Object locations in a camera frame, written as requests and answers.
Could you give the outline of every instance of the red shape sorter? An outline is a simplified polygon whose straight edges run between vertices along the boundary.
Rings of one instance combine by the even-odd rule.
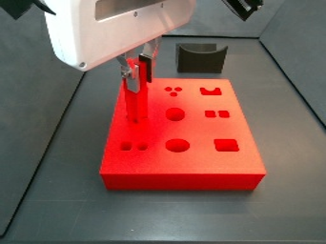
[[[253,190],[266,175],[226,79],[156,78],[148,119],[126,119],[123,89],[100,175],[112,190]]]

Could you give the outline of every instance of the small square hole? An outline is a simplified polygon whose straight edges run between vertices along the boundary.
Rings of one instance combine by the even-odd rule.
[[[217,117],[217,112],[215,111],[205,111],[205,116],[207,118],[215,118]]]
[[[222,118],[230,118],[230,112],[229,111],[219,111],[219,116]]]
[[[218,152],[238,152],[239,147],[234,139],[215,139],[215,149]]]

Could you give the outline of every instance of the black bracket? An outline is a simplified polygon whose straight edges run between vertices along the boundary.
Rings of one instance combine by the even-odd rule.
[[[178,72],[222,73],[229,47],[217,50],[217,44],[177,44]]]

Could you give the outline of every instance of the circular hole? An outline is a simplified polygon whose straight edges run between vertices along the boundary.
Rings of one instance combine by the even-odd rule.
[[[128,141],[123,141],[122,144],[120,144],[120,149],[122,149],[122,151],[130,151],[131,148],[132,148],[132,144],[131,144],[131,142],[128,142]]]
[[[173,139],[166,142],[166,148],[174,153],[183,153],[190,149],[190,143],[183,139]]]
[[[83,62],[83,63],[79,64],[79,67],[80,68],[86,68],[87,67],[87,64]]]
[[[185,111],[179,108],[170,108],[166,111],[166,116],[171,121],[179,121],[185,118]]]
[[[148,149],[148,144],[147,143],[140,143],[139,145],[138,145],[138,150],[139,151],[146,151]]]

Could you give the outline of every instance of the gray table surface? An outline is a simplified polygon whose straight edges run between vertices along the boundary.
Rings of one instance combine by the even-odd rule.
[[[42,10],[0,8],[0,235],[4,234],[83,77],[54,54]]]
[[[179,42],[230,46],[221,75],[178,74]],[[108,192],[98,174],[119,64],[86,75],[14,224],[19,241],[326,240],[326,133],[258,40],[164,38],[158,77],[227,77],[267,176],[253,192]]]

